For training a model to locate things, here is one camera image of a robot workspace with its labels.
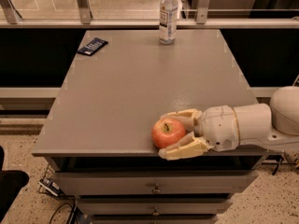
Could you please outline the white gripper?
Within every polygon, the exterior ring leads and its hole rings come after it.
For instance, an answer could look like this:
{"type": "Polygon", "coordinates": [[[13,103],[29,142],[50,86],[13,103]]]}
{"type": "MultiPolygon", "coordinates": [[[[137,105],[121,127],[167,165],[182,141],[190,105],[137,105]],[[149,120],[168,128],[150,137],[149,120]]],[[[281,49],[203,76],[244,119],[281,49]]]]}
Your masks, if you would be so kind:
{"type": "Polygon", "coordinates": [[[211,148],[222,152],[239,146],[239,128],[235,111],[228,105],[210,107],[204,112],[185,109],[165,113],[161,119],[172,118],[180,121],[187,132],[175,144],[161,148],[158,155],[165,160],[194,158],[203,155],[211,148]],[[196,137],[196,131],[202,137],[196,137]]]}

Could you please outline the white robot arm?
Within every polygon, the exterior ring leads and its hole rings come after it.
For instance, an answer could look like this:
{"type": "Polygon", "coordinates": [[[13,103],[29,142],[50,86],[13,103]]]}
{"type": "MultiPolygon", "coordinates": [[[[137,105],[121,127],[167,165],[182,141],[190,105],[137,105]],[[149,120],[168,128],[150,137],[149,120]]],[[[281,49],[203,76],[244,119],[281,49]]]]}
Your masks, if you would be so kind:
{"type": "Polygon", "coordinates": [[[208,151],[223,152],[254,145],[268,150],[299,149],[299,88],[276,90],[269,104],[213,106],[166,113],[187,133],[158,155],[168,161],[188,159],[208,151]]]}

